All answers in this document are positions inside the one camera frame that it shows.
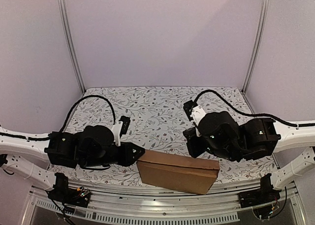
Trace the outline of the brown cardboard paper box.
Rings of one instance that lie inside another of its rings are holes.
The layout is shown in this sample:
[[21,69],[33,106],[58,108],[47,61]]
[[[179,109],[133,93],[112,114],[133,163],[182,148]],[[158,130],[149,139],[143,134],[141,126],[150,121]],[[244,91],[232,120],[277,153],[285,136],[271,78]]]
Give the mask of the brown cardboard paper box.
[[147,150],[138,159],[142,183],[178,192],[206,194],[216,181],[216,160],[198,159]]

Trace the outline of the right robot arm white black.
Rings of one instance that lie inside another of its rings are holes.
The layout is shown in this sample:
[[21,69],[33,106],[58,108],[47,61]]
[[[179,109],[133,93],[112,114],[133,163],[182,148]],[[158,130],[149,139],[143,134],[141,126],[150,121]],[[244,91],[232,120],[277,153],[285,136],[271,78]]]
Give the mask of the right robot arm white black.
[[315,127],[311,123],[281,123],[274,117],[254,118],[239,125],[226,112],[205,113],[194,109],[193,124],[183,132],[189,155],[207,152],[227,161],[258,160],[292,148],[304,151],[283,168],[261,178],[254,193],[258,203],[265,203],[274,191],[280,191],[295,178],[315,167]]

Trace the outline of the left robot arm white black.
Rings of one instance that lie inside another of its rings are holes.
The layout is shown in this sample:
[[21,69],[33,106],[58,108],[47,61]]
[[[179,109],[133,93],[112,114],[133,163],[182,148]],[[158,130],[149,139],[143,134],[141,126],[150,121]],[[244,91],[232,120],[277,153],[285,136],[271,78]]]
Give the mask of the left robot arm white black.
[[83,170],[104,171],[111,165],[131,166],[144,155],[145,149],[134,143],[122,142],[126,133],[121,123],[111,129],[105,126],[87,126],[82,132],[52,132],[25,134],[0,130],[0,166],[46,191],[52,191],[62,202],[70,202],[72,189],[58,184],[61,177],[41,168],[29,159],[53,165]]

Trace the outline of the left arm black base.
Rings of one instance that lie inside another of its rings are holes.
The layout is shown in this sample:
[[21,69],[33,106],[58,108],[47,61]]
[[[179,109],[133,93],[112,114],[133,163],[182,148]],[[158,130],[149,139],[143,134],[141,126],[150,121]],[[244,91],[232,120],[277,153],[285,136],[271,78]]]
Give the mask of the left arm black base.
[[61,202],[62,205],[74,205],[87,208],[90,203],[91,190],[85,187],[70,188],[68,178],[63,173],[55,173],[53,189],[48,191],[48,198]]

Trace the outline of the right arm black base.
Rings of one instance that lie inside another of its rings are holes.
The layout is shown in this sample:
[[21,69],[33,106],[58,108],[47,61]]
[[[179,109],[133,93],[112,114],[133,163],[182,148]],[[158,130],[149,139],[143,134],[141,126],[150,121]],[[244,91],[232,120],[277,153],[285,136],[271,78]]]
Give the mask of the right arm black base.
[[268,173],[260,179],[258,189],[238,193],[241,208],[257,206],[280,199],[281,190],[274,189],[271,183],[271,175],[271,173]]

